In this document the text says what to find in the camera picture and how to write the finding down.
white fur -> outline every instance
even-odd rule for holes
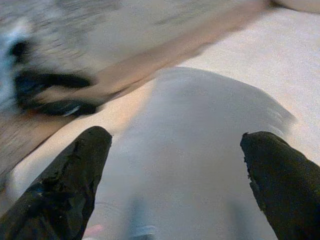
[[[9,54],[10,49],[19,41],[30,37],[31,25],[24,18],[10,26],[5,26],[0,33],[0,112],[13,110],[16,105],[13,78],[15,57]]]

finger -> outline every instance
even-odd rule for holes
[[[0,218],[0,239],[81,240],[111,142],[98,126],[78,136]]]
[[[279,240],[320,239],[320,167],[270,132],[245,133],[250,187]]]

black ear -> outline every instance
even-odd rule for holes
[[[16,57],[16,62],[21,63],[24,60],[25,54],[30,49],[31,43],[27,40],[16,42],[10,49],[9,54]]]

dark pointed ear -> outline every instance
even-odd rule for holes
[[[66,73],[41,73],[37,75],[41,82],[49,86],[63,86],[66,88],[85,88],[93,85],[89,78]]]
[[[16,42],[9,49],[9,54],[16,57],[16,63],[21,63],[24,61],[24,56],[31,47],[31,43],[27,40],[22,40]]]

animal ear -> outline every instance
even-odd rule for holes
[[[9,55],[17,57],[17,61],[22,59],[23,54],[30,46],[32,25],[26,18],[20,18],[12,23],[4,34],[5,47]]]

